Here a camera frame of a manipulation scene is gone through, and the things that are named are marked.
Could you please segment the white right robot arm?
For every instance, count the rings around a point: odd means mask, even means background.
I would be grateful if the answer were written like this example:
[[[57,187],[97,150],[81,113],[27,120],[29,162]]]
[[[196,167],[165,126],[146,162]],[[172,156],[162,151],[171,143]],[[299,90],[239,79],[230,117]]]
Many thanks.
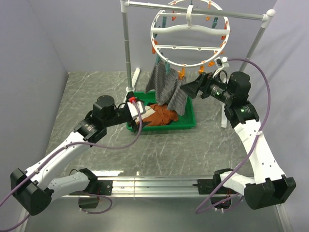
[[[201,98],[214,97],[224,104],[224,114],[247,152],[235,169],[214,173],[209,196],[230,189],[242,195],[248,206],[256,210],[285,203],[296,188],[296,182],[293,177],[286,176],[270,150],[262,132],[264,122],[248,101],[250,89],[250,76],[244,72],[233,72],[226,82],[219,74],[203,72],[195,81],[181,85],[181,90],[192,99],[201,91]],[[251,164],[253,178],[237,173],[246,161]]]

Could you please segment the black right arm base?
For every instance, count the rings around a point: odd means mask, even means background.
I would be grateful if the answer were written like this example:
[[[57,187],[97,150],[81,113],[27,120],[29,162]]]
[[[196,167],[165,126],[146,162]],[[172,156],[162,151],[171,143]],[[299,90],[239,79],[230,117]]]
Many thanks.
[[[206,178],[198,179],[197,183],[193,184],[193,186],[198,188],[199,195],[211,194],[212,191],[221,183],[220,174],[224,174],[231,171],[233,171],[233,169],[230,168],[217,170],[214,172],[212,179],[206,179]],[[216,194],[236,194],[236,192],[230,188],[222,186],[216,192]]]

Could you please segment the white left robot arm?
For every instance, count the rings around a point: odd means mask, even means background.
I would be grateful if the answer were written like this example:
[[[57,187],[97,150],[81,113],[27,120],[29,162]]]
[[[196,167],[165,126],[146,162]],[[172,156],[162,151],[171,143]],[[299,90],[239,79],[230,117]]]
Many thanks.
[[[135,124],[136,100],[129,92],[124,103],[116,107],[113,97],[98,97],[91,111],[79,122],[69,136],[44,159],[25,171],[17,168],[10,175],[14,198],[35,216],[48,205],[64,195],[84,192],[86,194],[111,194],[100,186],[97,176],[87,168],[75,174],[56,178],[56,175],[78,155],[93,147],[107,134],[107,128],[123,123]]]

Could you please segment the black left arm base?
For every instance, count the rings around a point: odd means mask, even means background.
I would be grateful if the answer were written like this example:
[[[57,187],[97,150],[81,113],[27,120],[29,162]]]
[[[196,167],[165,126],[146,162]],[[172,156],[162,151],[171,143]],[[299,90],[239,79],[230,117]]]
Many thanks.
[[[104,196],[110,196],[112,194],[112,188],[113,188],[113,181],[108,180],[93,180],[90,181],[88,186],[84,190],[76,191],[73,193],[70,193],[70,195],[78,195],[78,194],[96,194],[96,195],[104,195]]]

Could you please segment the grey striped boxer underwear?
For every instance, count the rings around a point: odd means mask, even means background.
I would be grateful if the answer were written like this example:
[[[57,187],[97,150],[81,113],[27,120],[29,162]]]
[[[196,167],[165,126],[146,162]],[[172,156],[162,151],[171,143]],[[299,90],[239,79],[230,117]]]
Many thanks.
[[[186,84],[186,77],[180,79],[178,72],[173,68],[170,68],[167,73],[164,62],[160,61],[153,67],[145,93],[154,90],[157,104],[166,104],[169,111],[175,111],[183,116],[188,98],[188,95],[181,90],[184,84]]]

